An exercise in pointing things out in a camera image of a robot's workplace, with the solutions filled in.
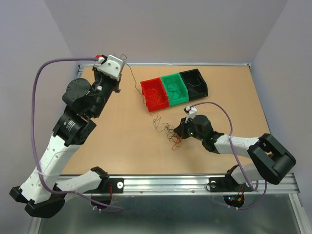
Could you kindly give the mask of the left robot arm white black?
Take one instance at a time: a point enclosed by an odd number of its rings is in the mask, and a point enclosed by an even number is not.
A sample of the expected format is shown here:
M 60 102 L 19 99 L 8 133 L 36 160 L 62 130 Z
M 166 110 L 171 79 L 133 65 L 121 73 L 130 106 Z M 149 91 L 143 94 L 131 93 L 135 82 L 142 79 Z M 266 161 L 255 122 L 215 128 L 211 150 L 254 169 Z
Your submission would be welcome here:
M 109 175 L 100 167 L 91 168 L 83 175 L 63 182 L 58 177 L 73 154 L 85 143 L 95 129 L 92 121 L 100 116 L 112 92 L 120 92 L 120 78 L 93 69 L 94 83 L 84 78 L 72 80 L 62 100 L 66 103 L 63 115 L 53 128 L 48 146 L 41 158 L 33 148 L 35 169 L 20 186 L 13 187 L 10 196 L 25 204 L 31 217 L 51 218 L 74 196 L 86 198 L 99 212 L 117 213 L 123 209 L 86 197 L 84 192 L 96 190 L 113 192 Z

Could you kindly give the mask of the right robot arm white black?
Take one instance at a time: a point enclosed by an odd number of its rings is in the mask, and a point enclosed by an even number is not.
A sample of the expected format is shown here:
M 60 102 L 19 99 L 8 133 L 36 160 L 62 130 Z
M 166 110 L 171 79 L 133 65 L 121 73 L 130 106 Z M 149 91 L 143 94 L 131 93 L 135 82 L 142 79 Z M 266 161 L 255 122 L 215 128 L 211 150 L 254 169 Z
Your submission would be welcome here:
M 225 188 L 236 190 L 248 184 L 252 191 L 264 180 L 277 185 L 296 165 L 295 157 L 271 134 L 260 137 L 234 137 L 215 131 L 205 115 L 182 118 L 174 128 L 180 139 L 196 138 L 209 152 L 232 154 L 251 159 L 251 163 L 242 165 L 237 162 L 221 181 L 210 183 L 211 189 Z

